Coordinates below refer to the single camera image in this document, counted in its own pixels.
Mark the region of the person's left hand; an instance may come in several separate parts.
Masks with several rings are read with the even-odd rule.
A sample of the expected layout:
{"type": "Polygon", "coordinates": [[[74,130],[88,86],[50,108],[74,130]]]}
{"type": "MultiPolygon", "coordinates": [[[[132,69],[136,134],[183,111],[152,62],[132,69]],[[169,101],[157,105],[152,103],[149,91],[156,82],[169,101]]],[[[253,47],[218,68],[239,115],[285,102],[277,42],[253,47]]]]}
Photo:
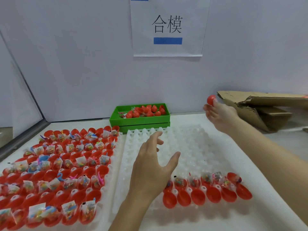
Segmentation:
{"type": "Polygon", "coordinates": [[[141,145],[133,164],[129,192],[141,191],[158,196],[165,189],[171,174],[164,174],[164,166],[160,166],[158,162],[157,145],[164,144],[159,139],[162,134],[163,132],[156,131],[141,145]]]}

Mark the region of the person's right hand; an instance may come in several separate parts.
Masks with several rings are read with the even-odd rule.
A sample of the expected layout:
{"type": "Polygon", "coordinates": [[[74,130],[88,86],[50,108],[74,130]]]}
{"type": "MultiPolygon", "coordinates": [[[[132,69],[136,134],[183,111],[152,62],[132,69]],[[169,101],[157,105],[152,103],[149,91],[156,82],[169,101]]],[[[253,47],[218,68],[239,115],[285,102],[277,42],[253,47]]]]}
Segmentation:
{"type": "Polygon", "coordinates": [[[226,104],[219,102],[219,114],[220,114],[219,123],[212,123],[212,124],[218,131],[225,133],[227,135],[232,134],[237,125],[241,121],[236,110],[233,107],[227,106],[226,104]]]}

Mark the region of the person's right forearm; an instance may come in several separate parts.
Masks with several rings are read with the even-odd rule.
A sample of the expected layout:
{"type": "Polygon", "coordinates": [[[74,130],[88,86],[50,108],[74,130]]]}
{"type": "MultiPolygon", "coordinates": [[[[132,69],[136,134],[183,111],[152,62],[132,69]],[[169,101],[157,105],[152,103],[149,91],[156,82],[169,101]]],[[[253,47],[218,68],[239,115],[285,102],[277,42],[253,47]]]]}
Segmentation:
{"type": "Polygon", "coordinates": [[[229,136],[251,159],[280,197],[308,226],[308,162],[236,118],[229,136]]]}

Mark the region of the person's left forearm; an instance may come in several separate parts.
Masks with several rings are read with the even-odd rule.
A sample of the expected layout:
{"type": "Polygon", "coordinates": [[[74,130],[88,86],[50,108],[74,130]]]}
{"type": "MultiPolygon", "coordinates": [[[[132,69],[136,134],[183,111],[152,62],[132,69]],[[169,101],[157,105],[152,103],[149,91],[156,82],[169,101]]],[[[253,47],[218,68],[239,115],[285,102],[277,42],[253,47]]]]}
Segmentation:
{"type": "Polygon", "coordinates": [[[129,192],[108,231],[139,231],[142,220],[156,195],[129,192]]]}

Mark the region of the small batch of toy packets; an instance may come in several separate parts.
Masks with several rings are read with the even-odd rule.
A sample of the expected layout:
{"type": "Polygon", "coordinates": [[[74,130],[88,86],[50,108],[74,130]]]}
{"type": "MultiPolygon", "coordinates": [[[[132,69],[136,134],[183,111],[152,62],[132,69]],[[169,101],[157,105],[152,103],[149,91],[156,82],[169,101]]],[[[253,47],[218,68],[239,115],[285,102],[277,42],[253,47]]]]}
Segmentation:
{"type": "Polygon", "coordinates": [[[174,176],[168,181],[165,190],[171,190],[173,188],[177,190],[185,190],[187,188],[195,190],[201,189],[202,186],[210,188],[216,185],[233,190],[238,184],[241,183],[242,178],[236,173],[228,172],[227,174],[224,174],[220,171],[206,171],[203,172],[201,176],[189,175],[188,178],[174,176]]]}

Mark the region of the green plastic tray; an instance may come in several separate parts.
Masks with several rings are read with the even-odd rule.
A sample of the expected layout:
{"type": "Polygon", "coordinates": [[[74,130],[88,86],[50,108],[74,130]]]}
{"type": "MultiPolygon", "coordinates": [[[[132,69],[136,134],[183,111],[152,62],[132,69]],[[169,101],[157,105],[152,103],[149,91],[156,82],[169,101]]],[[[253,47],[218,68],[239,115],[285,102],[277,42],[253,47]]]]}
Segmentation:
{"type": "Polygon", "coordinates": [[[128,126],[120,126],[120,129],[119,129],[119,132],[122,132],[122,133],[127,133],[128,130],[142,130],[142,129],[151,129],[151,128],[154,128],[154,129],[158,129],[160,127],[162,128],[167,128],[169,127],[171,124],[171,122],[167,122],[167,123],[155,123],[155,124],[141,124],[141,125],[128,125],[128,126]]]}
{"type": "Polygon", "coordinates": [[[127,105],[127,106],[117,106],[113,112],[113,114],[111,115],[109,121],[110,121],[110,125],[111,127],[114,126],[128,126],[128,125],[141,125],[141,124],[155,124],[155,123],[167,123],[170,122],[170,113],[167,109],[167,105],[165,103],[157,103],[154,104],[157,107],[159,107],[160,105],[164,105],[165,109],[167,111],[167,115],[166,116],[159,116],[159,117],[142,117],[142,118],[132,118],[132,119],[122,119],[119,117],[118,115],[118,111],[122,111],[125,108],[129,108],[132,106],[138,106],[140,107],[142,104],[140,105],[127,105]]]}

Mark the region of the brown cardboard box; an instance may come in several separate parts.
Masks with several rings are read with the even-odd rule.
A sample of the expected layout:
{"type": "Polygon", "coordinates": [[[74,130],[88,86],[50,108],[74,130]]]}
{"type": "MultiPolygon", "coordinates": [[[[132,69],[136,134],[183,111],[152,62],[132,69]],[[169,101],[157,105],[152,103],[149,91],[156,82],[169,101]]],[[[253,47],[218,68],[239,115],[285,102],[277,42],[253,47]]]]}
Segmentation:
{"type": "Polygon", "coordinates": [[[282,129],[293,115],[280,107],[308,109],[308,94],[220,90],[217,95],[244,121],[268,133],[282,129]]]}

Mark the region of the small batch of red capsules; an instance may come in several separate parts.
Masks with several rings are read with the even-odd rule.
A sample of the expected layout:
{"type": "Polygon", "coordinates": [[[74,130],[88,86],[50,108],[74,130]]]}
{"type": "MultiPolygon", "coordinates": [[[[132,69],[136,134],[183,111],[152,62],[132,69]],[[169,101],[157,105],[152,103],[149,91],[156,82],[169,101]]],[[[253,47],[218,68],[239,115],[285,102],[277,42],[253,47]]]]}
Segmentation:
{"type": "Polygon", "coordinates": [[[242,183],[238,184],[233,190],[221,186],[213,186],[201,189],[192,190],[187,188],[185,190],[163,190],[161,201],[165,208],[173,209],[177,205],[187,207],[190,205],[203,206],[206,201],[217,204],[221,201],[227,203],[234,203],[238,198],[243,200],[251,200],[253,195],[251,191],[242,183]]]}

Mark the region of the pile of red capsule shells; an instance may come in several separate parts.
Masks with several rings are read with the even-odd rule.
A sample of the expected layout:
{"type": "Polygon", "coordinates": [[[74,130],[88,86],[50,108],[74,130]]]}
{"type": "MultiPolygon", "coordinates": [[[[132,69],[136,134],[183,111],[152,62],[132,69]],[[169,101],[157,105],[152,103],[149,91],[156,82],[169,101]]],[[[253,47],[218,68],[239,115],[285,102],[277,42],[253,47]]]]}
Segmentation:
{"type": "Polygon", "coordinates": [[[125,108],[118,111],[118,115],[122,119],[142,118],[142,117],[159,117],[166,116],[167,111],[164,105],[157,107],[156,105],[141,105],[125,108]]]}

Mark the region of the white paper wall sign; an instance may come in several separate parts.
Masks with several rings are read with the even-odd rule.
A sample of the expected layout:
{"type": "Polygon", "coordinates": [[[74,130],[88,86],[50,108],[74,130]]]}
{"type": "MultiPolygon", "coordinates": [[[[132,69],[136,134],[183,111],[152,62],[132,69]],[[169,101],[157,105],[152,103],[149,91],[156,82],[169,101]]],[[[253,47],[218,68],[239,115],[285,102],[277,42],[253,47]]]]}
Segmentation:
{"type": "Polygon", "coordinates": [[[202,57],[211,0],[130,0],[134,57],[202,57]]]}

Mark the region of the grey metal partition frame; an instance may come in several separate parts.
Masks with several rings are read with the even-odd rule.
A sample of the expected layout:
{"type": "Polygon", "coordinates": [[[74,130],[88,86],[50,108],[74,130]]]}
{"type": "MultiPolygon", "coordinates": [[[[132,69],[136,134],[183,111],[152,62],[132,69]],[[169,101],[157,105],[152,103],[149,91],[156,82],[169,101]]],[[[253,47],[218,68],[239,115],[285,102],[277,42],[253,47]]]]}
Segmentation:
{"type": "Polygon", "coordinates": [[[18,62],[0,29],[0,39],[10,56],[10,102],[12,139],[0,147],[0,162],[18,150],[50,123],[46,120],[18,62]]]}

